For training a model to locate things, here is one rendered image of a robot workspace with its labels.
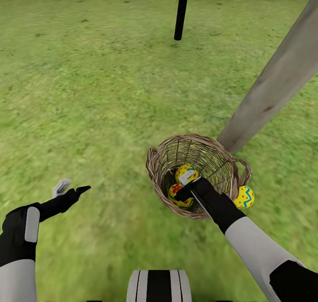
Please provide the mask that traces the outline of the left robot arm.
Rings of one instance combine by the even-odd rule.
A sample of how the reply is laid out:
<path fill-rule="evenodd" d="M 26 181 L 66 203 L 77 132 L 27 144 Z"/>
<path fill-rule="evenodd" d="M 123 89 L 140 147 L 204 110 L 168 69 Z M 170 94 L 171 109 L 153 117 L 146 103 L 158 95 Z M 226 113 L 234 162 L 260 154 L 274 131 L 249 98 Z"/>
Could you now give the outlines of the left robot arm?
<path fill-rule="evenodd" d="M 39 223 L 66 212 L 91 186 L 64 190 L 71 180 L 61 180 L 51 200 L 16 208 L 6 215 L 0 235 L 0 302 L 37 302 L 35 258 Z"/>

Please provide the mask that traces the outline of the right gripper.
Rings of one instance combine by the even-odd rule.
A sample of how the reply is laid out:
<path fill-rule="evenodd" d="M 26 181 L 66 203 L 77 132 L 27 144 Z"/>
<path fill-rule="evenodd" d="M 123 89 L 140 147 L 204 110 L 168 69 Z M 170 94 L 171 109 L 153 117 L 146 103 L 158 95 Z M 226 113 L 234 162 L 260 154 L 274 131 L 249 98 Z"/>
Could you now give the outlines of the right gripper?
<path fill-rule="evenodd" d="M 188 192 L 188 186 L 189 186 L 189 183 L 185 185 L 183 188 L 181 188 L 179 191 L 177 191 L 176 195 L 174 196 L 174 199 L 177 201 L 181 200 L 182 202 L 184 202 L 185 200 L 190 198 L 191 195 Z"/>

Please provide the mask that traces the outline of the wicker basket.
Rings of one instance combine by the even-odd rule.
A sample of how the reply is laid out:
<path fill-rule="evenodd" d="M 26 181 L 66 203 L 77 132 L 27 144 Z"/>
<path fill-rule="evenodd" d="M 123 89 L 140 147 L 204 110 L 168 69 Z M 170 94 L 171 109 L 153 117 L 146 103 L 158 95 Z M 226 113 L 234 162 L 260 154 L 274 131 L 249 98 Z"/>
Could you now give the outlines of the wicker basket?
<path fill-rule="evenodd" d="M 184 147 L 186 151 L 179 150 L 184 140 L 188 140 Z M 176 143 L 176 147 L 173 159 L 168 145 L 174 142 Z M 204 154 L 204 150 L 210 153 L 212 157 L 209 158 Z M 217 160 L 220 164 L 217 164 L 213 159 Z M 163 141 L 157 149 L 154 147 L 149 148 L 146 168 L 149 178 L 153 182 L 155 192 L 162 203 L 168 206 L 174 213 L 191 219 L 209 220 L 211 218 L 203 207 L 196 202 L 196 199 L 193 200 L 193 205 L 190 208 L 186 210 L 178 208 L 168 199 L 168 191 L 165 190 L 167 186 L 171 187 L 175 185 L 176 180 L 175 174 L 173 173 L 177 172 L 180 166 L 189 163 L 189 161 L 192 163 L 192 166 L 196 167 L 199 176 L 202 177 L 204 177 L 203 171 L 205 167 L 208 168 L 208 163 L 211 167 L 215 167 L 215 172 L 213 171 L 206 179 L 210 180 L 212 175 L 219 172 L 219 181 L 217 183 L 217 181 L 213 179 L 213 187 L 220 194 L 222 194 L 222 192 L 226 193 L 233 201 L 239 196 L 239 188 L 249 184 L 253 173 L 251 165 L 245 158 L 233 157 L 218 141 L 199 134 L 173 135 Z M 239 169 L 236 162 L 241 162 L 245 166 L 241 178 L 238 176 Z M 227 192 L 228 186 L 231 190 Z"/>

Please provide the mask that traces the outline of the easter egg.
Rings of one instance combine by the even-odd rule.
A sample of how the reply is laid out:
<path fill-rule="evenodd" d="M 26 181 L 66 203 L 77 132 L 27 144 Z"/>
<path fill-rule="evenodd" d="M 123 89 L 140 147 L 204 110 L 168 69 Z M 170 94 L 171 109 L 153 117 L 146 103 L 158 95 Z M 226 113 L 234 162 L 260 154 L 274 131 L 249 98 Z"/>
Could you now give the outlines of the easter egg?
<path fill-rule="evenodd" d="M 239 196 L 233 202 L 239 210 L 249 208 L 254 204 L 254 193 L 248 186 L 240 187 Z"/>
<path fill-rule="evenodd" d="M 196 198 L 191 196 L 190 198 L 188 198 L 184 202 L 182 202 L 181 200 L 180 201 L 175 200 L 174 196 L 176 195 L 176 192 L 179 191 L 181 188 L 183 188 L 182 185 L 177 183 L 177 182 L 175 182 L 174 185 L 172 185 L 171 187 L 170 186 L 168 187 L 167 197 L 175 206 L 177 206 L 180 209 L 186 210 L 186 209 L 190 208 L 193 205 L 193 200 L 196 199 Z M 228 186 L 226 191 L 228 192 L 230 190 L 231 189 Z M 196 201 L 197 201 L 197 199 L 196 199 Z"/>
<path fill-rule="evenodd" d="M 194 166 L 192 166 L 191 164 L 187 163 L 185 165 L 180 166 L 180 168 L 177 170 L 177 172 L 175 172 L 175 180 L 177 183 L 181 184 L 178 180 L 178 177 L 180 177 L 182 174 L 186 173 L 189 170 L 193 170 L 194 171 L 194 175 L 191 176 L 190 178 L 188 178 L 188 181 L 191 182 L 195 179 L 197 179 L 199 176 L 198 171 L 196 170 L 196 168 Z"/>

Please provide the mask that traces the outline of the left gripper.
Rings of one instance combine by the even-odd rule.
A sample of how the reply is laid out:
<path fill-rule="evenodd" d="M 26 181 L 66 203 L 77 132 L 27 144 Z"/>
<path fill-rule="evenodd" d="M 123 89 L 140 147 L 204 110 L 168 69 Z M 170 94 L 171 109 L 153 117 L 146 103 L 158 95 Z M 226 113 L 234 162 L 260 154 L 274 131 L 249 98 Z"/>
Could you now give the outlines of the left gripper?
<path fill-rule="evenodd" d="M 80 195 L 90 188 L 91 186 L 78 187 L 76 191 L 74 188 L 72 188 L 69 189 L 64 195 L 51 199 L 50 201 L 52 201 L 56 207 L 56 212 L 54 215 L 60 212 L 66 212 L 79 199 Z"/>

